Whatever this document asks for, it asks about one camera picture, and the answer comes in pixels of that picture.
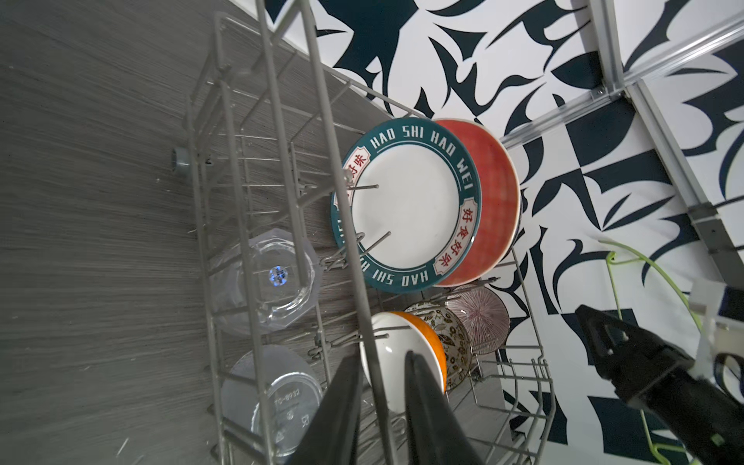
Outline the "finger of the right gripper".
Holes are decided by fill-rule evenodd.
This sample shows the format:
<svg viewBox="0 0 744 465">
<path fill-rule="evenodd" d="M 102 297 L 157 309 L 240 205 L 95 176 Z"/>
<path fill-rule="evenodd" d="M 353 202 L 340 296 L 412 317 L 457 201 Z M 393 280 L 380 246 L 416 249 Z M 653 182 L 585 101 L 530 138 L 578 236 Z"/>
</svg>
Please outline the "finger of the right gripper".
<svg viewBox="0 0 744 465">
<path fill-rule="evenodd" d="M 680 398 L 691 391 L 693 360 L 652 331 L 588 306 L 576 312 L 599 376 L 623 401 Z"/>
</svg>

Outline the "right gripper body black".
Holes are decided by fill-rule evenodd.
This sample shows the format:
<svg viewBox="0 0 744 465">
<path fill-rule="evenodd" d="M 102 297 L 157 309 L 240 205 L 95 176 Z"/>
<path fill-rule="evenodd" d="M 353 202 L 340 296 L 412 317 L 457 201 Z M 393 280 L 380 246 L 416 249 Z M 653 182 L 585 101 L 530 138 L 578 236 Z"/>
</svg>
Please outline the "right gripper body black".
<svg viewBox="0 0 744 465">
<path fill-rule="evenodd" d="M 689 373 L 670 348 L 630 358 L 630 405 L 654 414 L 703 464 L 743 462 L 743 405 Z"/>
</svg>

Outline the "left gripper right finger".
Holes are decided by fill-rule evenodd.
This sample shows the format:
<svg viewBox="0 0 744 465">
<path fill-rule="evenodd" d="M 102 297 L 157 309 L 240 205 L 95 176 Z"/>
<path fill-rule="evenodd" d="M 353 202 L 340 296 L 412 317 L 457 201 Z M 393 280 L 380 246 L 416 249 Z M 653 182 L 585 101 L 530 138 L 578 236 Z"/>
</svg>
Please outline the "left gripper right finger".
<svg viewBox="0 0 744 465">
<path fill-rule="evenodd" d="M 404 362 L 408 460 L 410 464 L 484 464 L 420 354 L 409 351 Z"/>
</svg>

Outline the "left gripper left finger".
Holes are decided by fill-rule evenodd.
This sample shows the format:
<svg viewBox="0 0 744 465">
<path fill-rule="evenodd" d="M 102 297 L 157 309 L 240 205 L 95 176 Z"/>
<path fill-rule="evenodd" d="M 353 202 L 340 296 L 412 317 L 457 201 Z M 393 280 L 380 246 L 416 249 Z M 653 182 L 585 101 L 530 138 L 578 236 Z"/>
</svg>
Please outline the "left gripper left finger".
<svg viewBox="0 0 744 465">
<path fill-rule="evenodd" d="M 360 355 L 343 358 L 287 464 L 356 464 L 362 387 Z"/>
</svg>

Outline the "frosted textured plastic cup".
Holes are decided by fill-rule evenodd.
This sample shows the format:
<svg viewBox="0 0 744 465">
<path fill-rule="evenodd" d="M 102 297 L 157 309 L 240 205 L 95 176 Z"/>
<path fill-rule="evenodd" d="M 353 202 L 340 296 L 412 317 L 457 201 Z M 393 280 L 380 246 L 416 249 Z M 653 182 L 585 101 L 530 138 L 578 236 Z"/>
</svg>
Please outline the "frosted textured plastic cup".
<svg viewBox="0 0 744 465">
<path fill-rule="evenodd" d="M 285 346 L 263 348 L 269 383 L 269 424 L 277 460 L 285 462 L 300 445 L 322 402 L 322 388 L 313 368 Z M 256 435 L 263 433 L 259 395 L 254 387 L 226 380 L 221 387 L 223 414 Z"/>
</svg>

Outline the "black white patterned bowl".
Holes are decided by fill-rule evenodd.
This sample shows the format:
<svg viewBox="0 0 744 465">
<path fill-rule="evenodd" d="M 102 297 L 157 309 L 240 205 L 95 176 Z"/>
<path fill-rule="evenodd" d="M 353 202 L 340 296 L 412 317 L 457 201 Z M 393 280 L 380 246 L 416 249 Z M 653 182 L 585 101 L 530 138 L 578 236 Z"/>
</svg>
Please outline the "black white patterned bowl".
<svg viewBox="0 0 744 465">
<path fill-rule="evenodd" d="M 444 304 L 417 302 L 405 312 L 423 319 L 438 335 L 447 359 L 446 391 L 452 391 L 469 377 L 473 359 L 470 336 L 463 323 Z"/>
</svg>

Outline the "white orange small bowl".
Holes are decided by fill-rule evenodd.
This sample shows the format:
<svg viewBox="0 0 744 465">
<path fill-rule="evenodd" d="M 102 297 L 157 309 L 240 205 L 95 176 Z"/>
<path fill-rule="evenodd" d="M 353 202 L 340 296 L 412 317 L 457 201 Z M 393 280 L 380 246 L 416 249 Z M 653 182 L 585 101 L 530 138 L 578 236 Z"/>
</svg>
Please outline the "white orange small bowl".
<svg viewBox="0 0 744 465">
<path fill-rule="evenodd" d="M 405 412 L 404 362 L 409 351 L 422 355 L 431 369 L 440 393 L 447 387 L 444 347 L 438 335 L 422 318 L 406 312 L 381 312 L 371 318 L 378 360 L 387 399 L 393 414 Z"/>
</svg>

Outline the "pink ribbed bowl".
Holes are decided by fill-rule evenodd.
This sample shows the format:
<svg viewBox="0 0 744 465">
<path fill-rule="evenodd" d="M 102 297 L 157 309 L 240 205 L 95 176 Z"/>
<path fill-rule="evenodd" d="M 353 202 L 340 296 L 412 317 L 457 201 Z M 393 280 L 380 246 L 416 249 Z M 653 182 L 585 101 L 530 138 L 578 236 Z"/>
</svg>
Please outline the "pink ribbed bowl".
<svg viewBox="0 0 744 465">
<path fill-rule="evenodd" d="M 447 298 L 446 307 L 463 323 L 474 354 L 493 353 L 506 343 L 511 330 L 509 312 L 492 290 L 461 286 Z"/>
</svg>

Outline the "clear faceted plastic cup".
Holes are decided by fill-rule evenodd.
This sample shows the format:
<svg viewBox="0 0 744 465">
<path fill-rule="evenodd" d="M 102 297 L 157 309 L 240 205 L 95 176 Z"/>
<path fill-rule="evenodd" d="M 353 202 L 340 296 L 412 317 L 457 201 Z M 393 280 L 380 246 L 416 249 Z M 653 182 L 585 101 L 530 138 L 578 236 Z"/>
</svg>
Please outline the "clear faceted plastic cup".
<svg viewBox="0 0 744 465">
<path fill-rule="evenodd" d="M 255 302 L 261 333 L 282 331 L 312 310 L 319 299 L 323 269 L 307 238 L 302 238 L 306 267 L 300 270 L 293 235 L 273 229 L 249 240 L 252 296 L 244 289 L 242 253 L 238 244 L 210 260 L 209 280 L 215 324 L 223 331 L 249 336 Z"/>
</svg>

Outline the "teal red striped bowl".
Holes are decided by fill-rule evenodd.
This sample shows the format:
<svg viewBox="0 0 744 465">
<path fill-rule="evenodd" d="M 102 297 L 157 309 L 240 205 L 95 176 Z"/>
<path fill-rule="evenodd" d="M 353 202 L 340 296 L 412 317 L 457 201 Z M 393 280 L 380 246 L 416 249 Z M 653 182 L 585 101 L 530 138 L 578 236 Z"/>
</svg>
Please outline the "teal red striped bowl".
<svg viewBox="0 0 744 465">
<path fill-rule="evenodd" d="M 482 187 L 482 215 L 475 241 L 457 269 L 438 288 L 456 287 L 490 272 L 508 254 L 521 215 L 518 177 L 504 145 L 482 125 L 463 119 L 439 119 L 467 148 Z"/>
</svg>

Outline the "green rim lettered plate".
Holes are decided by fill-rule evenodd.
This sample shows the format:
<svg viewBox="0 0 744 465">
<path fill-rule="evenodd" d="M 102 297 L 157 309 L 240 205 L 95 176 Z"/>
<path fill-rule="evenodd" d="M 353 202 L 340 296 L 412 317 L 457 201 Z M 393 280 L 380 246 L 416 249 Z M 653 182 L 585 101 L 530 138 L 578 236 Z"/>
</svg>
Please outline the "green rim lettered plate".
<svg viewBox="0 0 744 465">
<path fill-rule="evenodd" d="M 475 161 L 449 129 L 403 117 L 364 134 L 343 168 L 368 285 L 407 294 L 439 285 L 465 261 L 484 196 Z"/>
</svg>

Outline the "grey wire dish rack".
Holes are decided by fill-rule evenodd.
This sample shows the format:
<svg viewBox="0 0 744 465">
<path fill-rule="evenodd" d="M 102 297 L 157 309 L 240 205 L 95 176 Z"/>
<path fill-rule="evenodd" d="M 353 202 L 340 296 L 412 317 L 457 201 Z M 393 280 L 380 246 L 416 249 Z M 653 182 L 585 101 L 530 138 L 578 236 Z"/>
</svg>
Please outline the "grey wire dish rack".
<svg viewBox="0 0 744 465">
<path fill-rule="evenodd" d="M 220 464 L 404 464 L 429 361 L 465 457 L 541 464 L 557 411 L 515 253 L 515 166 L 323 64 L 308 1 L 215 14 L 187 98 Z"/>
</svg>

